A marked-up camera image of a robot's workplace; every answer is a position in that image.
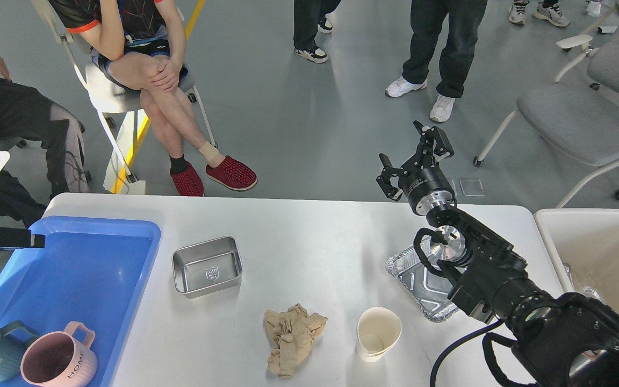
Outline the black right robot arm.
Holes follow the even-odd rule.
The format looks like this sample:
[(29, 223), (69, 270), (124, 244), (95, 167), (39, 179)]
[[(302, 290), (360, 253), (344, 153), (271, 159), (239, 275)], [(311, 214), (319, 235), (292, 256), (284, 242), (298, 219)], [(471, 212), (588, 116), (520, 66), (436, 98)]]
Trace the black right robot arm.
[(451, 345), (483, 335), (484, 358), (494, 379), (516, 386), (499, 367), (494, 343), (508, 347), (535, 380), (535, 386), (619, 386), (619, 314), (598, 299), (577, 292), (554, 298), (526, 272), (513, 245), (457, 208), (454, 189), (439, 162), (454, 150), (444, 131), (415, 121), (420, 135), (415, 154), (400, 168), (380, 154), (377, 178), (385, 196), (406, 196), (428, 227), (415, 235), (423, 266), (449, 280), (447, 298), (467, 316), (506, 324), (514, 338), (489, 324)]

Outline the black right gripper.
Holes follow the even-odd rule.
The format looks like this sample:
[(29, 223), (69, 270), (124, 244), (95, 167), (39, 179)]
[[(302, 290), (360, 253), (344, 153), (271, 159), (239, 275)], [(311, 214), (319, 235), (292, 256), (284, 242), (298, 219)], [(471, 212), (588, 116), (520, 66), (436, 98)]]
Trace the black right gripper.
[[(453, 157), (455, 152), (442, 128), (424, 126), (417, 120), (413, 121), (413, 125), (420, 134), (414, 166), (395, 168), (389, 157), (380, 153), (383, 168), (376, 181), (386, 198), (398, 202), (404, 193), (413, 213), (425, 216), (437, 206), (454, 203), (454, 189), (439, 168), (439, 163)], [(399, 187), (391, 183), (394, 177), (400, 177)]]

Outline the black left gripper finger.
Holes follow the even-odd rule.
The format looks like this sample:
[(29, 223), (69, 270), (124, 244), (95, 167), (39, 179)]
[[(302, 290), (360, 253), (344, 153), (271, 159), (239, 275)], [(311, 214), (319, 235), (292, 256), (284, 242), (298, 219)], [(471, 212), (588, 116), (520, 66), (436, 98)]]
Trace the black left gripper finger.
[(44, 248), (45, 236), (22, 228), (0, 226), (0, 250)]

